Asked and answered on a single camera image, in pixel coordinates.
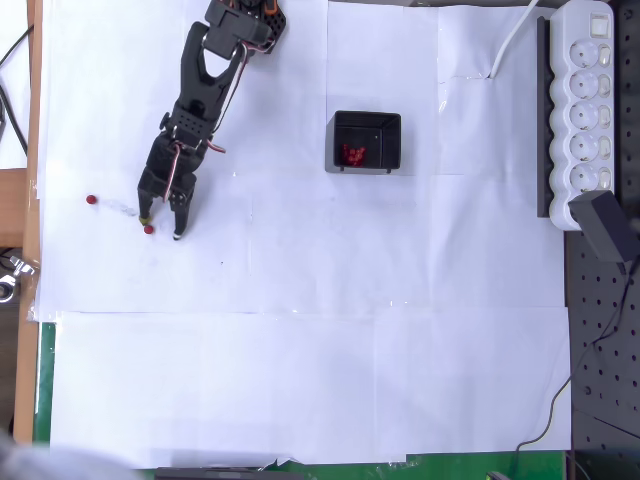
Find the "white power strip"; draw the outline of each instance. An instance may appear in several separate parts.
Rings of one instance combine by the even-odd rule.
[[[550,90],[555,138],[549,216],[561,230],[580,230],[569,202],[582,192],[615,188],[611,7],[570,0],[559,8],[550,22],[550,64],[556,78]]]

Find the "black pegboard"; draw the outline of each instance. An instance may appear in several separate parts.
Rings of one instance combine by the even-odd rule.
[[[640,217],[640,0],[615,11],[616,195],[630,219]],[[573,444],[600,478],[640,478],[640,273],[632,278],[618,331],[598,338],[625,285],[616,265],[600,262],[579,232],[566,235],[571,361],[585,356],[572,381]]]

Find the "wooden frame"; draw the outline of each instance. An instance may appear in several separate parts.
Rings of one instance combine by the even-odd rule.
[[[29,25],[35,25],[29,39],[31,55],[31,110],[29,117],[29,153],[23,173],[26,185],[23,192],[24,235],[22,255],[28,262],[40,264],[40,202],[37,199],[38,133],[40,120],[40,86],[42,72],[42,0],[27,0]],[[22,282],[20,318],[18,326],[18,361],[16,369],[16,399],[14,410],[14,438],[19,443],[33,440],[33,417],[38,359],[38,324],[28,321],[31,304],[35,299],[35,282]]]
[[[24,236],[24,189],[27,170],[14,168],[0,173],[0,245],[21,247]]]

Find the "black box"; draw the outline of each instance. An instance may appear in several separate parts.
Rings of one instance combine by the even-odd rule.
[[[327,125],[325,170],[380,175],[400,168],[402,119],[397,113],[337,111]],[[354,151],[361,151],[355,161]]]

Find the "black robotic arm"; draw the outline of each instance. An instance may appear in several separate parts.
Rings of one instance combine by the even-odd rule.
[[[271,53],[286,26],[277,0],[213,0],[205,19],[191,26],[181,60],[180,96],[160,123],[138,183],[140,222],[151,220],[153,200],[169,201],[175,213],[173,238],[187,228],[196,185],[194,172],[224,118],[242,71],[254,52]],[[204,51],[229,60],[217,77],[207,73]]]

